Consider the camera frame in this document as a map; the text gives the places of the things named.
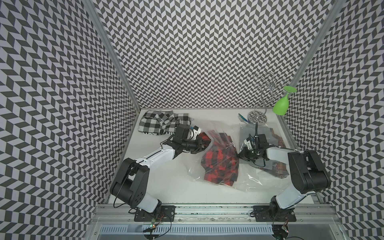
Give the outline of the clear plastic vacuum bag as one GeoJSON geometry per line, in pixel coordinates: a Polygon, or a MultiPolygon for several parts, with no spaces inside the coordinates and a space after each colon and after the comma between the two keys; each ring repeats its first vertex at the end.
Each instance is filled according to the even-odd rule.
{"type": "MultiPolygon", "coordinates": [[[[208,131],[216,131],[218,133],[226,133],[232,138],[233,144],[236,148],[237,154],[240,153],[240,147],[244,143],[239,140],[240,134],[240,124],[226,124],[219,121],[200,121],[198,122],[198,127],[201,128],[202,132],[207,133],[208,131]]],[[[273,124],[261,124],[266,125],[269,128],[274,129],[273,124]]],[[[255,126],[255,135],[258,134],[258,126],[255,126]]],[[[290,176],[288,175],[285,179],[279,179],[274,177],[264,171],[261,168],[264,168],[266,164],[263,163],[262,159],[257,159],[255,163],[239,159],[239,176],[238,180],[234,183],[232,187],[227,185],[217,185],[204,180],[205,170],[201,166],[201,160],[206,150],[198,153],[193,162],[188,163],[186,166],[188,169],[188,175],[195,181],[206,183],[211,186],[226,186],[233,188],[242,192],[256,192],[259,190],[277,190],[281,192],[289,183],[290,176]]]]}

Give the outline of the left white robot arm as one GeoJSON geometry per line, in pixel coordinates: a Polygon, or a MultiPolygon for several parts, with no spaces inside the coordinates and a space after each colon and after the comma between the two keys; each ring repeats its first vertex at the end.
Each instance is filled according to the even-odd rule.
{"type": "Polygon", "coordinates": [[[151,170],[174,160],[181,153],[197,154],[206,147],[202,136],[197,136],[195,140],[171,136],[161,142],[161,147],[153,153],[137,160],[123,160],[115,174],[110,193],[131,208],[139,208],[150,214],[158,213],[161,201],[147,193],[151,170]]]}

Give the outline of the red black plaid shirt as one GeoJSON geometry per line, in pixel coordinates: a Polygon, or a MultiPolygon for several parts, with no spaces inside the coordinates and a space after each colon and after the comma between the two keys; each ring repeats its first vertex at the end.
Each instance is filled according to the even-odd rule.
{"type": "Polygon", "coordinates": [[[199,137],[206,150],[201,160],[205,170],[204,180],[232,187],[238,180],[240,165],[232,138],[213,130],[202,132],[199,137]]]}

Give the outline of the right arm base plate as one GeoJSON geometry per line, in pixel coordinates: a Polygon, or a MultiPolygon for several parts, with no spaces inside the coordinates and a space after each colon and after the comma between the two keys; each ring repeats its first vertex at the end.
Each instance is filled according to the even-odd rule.
{"type": "Polygon", "coordinates": [[[282,210],[276,207],[271,210],[267,205],[253,206],[253,216],[257,222],[284,223],[286,221],[297,221],[294,209],[282,210]]]}

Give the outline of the black white plaid shirt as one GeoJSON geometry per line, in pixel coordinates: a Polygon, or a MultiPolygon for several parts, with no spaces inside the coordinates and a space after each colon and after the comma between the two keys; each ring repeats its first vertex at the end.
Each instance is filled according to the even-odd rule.
{"type": "Polygon", "coordinates": [[[172,135],[179,125],[190,126],[192,119],[189,114],[176,114],[173,111],[148,110],[139,122],[138,131],[148,135],[172,135]]]}

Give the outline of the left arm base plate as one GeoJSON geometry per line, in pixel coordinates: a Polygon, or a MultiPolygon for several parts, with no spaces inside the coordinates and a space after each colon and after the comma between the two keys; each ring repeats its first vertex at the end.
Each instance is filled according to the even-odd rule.
{"type": "Polygon", "coordinates": [[[134,221],[135,222],[151,222],[152,219],[155,219],[156,222],[166,221],[173,222],[175,218],[176,206],[174,205],[165,205],[161,206],[160,209],[156,209],[153,213],[148,213],[142,209],[137,209],[134,221]]]}

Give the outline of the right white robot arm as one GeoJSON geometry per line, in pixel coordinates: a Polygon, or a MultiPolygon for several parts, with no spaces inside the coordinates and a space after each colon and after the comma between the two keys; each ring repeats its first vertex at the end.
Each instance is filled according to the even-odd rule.
{"type": "Polygon", "coordinates": [[[289,168],[291,183],[278,195],[273,196],[266,210],[272,216],[294,208],[306,196],[331,187],[331,178],[316,151],[297,151],[273,145],[258,149],[243,147],[238,154],[240,159],[255,163],[275,161],[289,168]]]}

